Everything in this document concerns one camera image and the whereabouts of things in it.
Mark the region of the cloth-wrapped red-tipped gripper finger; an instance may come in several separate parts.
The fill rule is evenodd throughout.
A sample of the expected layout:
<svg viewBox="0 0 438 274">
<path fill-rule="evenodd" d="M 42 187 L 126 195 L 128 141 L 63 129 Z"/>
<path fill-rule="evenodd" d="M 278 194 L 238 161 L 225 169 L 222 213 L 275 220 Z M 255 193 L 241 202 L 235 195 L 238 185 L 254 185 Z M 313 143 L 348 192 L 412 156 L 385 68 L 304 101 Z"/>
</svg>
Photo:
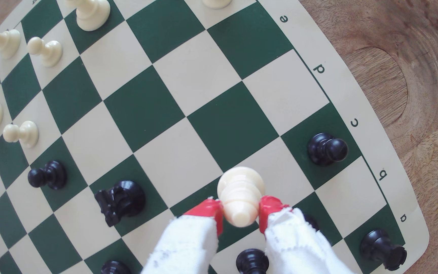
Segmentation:
<svg viewBox="0 0 438 274">
<path fill-rule="evenodd" d="M 259 229 L 265 235 L 271 273 L 353 273 L 302 211 L 277 197 L 261 198 Z"/>
<path fill-rule="evenodd" d="M 169 222 L 141 273 L 208 273 L 223 232 L 223 205 L 207 198 Z"/>
</svg>

